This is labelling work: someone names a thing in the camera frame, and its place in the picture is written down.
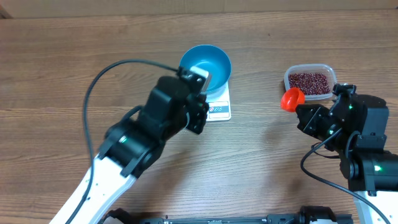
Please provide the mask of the red scoop blue handle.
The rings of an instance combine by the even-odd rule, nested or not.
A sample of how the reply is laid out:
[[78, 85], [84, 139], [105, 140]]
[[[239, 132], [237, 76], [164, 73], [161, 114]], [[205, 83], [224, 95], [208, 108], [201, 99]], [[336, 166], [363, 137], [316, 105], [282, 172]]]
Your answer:
[[303, 91], [297, 87], [288, 89], [282, 96], [280, 108], [284, 111], [294, 113], [298, 105], [305, 103]]

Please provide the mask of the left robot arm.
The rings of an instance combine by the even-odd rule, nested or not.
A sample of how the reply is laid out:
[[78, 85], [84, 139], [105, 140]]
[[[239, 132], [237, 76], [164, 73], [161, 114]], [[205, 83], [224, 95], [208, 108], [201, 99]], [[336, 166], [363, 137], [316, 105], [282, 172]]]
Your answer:
[[52, 223], [98, 223], [182, 129], [200, 134], [206, 123], [209, 78], [160, 77], [144, 106], [111, 126], [89, 170]]

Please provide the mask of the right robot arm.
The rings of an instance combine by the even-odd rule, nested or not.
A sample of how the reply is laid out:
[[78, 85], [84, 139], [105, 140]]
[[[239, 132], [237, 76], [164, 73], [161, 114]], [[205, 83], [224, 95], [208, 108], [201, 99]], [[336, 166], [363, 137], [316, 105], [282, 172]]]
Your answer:
[[320, 147], [338, 153], [342, 187], [312, 178], [354, 197], [361, 223], [397, 223], [397, 155], [384, 149], [389, 109], [376, 96], [340, 94], [331, 108], [298, 105], [298, 128], [320, 140]]

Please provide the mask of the white digital kitchen scale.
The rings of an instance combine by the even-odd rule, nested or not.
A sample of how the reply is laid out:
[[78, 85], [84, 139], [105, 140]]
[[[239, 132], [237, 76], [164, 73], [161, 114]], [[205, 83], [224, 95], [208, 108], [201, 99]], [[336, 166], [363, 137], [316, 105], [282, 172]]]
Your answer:
[[228, 83], [214, 93], [208, 94], [206, 102], [209, 105], [206, 118], [207, 122], [229, 121], [231, 119]]

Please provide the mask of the blue bowl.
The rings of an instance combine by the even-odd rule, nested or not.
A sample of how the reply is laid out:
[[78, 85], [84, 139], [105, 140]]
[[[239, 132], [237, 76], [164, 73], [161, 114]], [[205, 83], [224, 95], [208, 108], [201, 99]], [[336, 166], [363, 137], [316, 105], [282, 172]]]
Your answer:
[[197, 45], [184, 53], [180, 66], [185, 68], [198, 67], [211, 75], [207, 93], [215, 93], [222, 89], [231, 76], [232, 63], [228, 55], [214, 45]]

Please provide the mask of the red adzuki beans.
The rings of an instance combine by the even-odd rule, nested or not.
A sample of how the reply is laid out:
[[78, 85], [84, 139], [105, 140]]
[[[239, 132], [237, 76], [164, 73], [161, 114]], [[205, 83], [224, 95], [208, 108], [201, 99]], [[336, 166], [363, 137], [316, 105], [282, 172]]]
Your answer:
[[324, 95], [330, 92], [327, 76], [322, 73], [289, 74], [290, 87], [297, 87], [305, 95]]

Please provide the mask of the clear plastic container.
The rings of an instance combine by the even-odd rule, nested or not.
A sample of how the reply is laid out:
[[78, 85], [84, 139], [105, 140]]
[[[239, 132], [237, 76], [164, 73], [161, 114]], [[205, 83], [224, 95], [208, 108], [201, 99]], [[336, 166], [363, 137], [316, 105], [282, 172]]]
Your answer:
[[334, 70], [325, 64], [301, 64], [291, 66], [284, 76], [285, 89], [299, 88], [307, 101], [324, 100], [333, 96], [337, 83]]

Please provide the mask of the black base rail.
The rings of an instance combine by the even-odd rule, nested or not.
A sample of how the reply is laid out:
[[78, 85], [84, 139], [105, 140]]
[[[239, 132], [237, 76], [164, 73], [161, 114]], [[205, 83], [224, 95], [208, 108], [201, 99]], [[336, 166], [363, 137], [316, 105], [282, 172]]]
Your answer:
[[322, 206], [302, 206], [297, 213], [268, 214], [264, 217], [232, 218], [179, 218], [145, 217], [134, 215], [118, 208], [108, 212], [99, 224], [353, 224], [351, 214], [335, 214], [331, 208]]

